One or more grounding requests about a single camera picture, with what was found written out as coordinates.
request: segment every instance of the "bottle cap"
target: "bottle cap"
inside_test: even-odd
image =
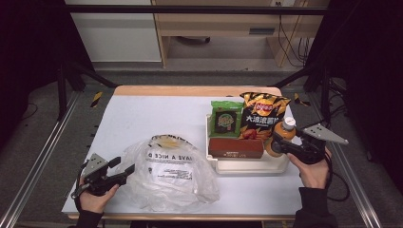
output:
[[[284,118],[284,121],[282,122],[282,127],[284,127],[287,130],[292,130],[296,126],[296,120],[292,117],[286,117]]]

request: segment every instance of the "bottle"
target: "bottle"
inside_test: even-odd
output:
[[[296,120],[286,117],[283,121],[276,123],[272,136],[264,143],[264,149],[269,155],[278,158],[282,155],[278,142],[274,141],[274,134],[280,135],[284,140],[291,141],[296,136]]]

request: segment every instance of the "white plastic bag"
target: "white plastic bag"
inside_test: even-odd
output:
[[[129,146],[116,172],[133,163],[135,171],[121,191],[140,208],[183,212],[220,199],[216,173],[202,152],[180,137],[154,136]]]

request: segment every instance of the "white tabletop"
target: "white tabletop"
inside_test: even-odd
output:
[[[132,96],[114,95],[109,101],[87,159],[97,153],[110,161],[123,155],[130,145],[152,136],[180,136],[201,152],[205,145],[205,116],[211,113],[210,102],[243,101],[241,97]],[[286,116],[292,116],[287,107]],[[150,212],[136,208],[118,191],[105,209],[111,219],[272,219],[292,218],[300,209],[298,188],[302,186],[297,168],[289,163],[279,174],[217,175],[220,200],[205,204],[197,211],[183,213]],[[74,201],[68,198],[62,210],[76,218]]]

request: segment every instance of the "hand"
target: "hand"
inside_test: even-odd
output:
[[[84,179],[80,179],[80,184],[84,184]],[[119,184],[115,184],[105,195],[100,197],[91,195],[88,191],[83,192],[80,195],[81,208],[86,211],[102,214],[106,204],[115,196],[118,188]]]
[[[327,148],[325,148],[325,151],[330,158],[331,152]],[[299,169],[300,177],[305,187],[325,188],[329,172],[329,166],[325,160],[315,164],[306,164],[291,153],[288,153],[287,156],[290,159],[290,162]]]

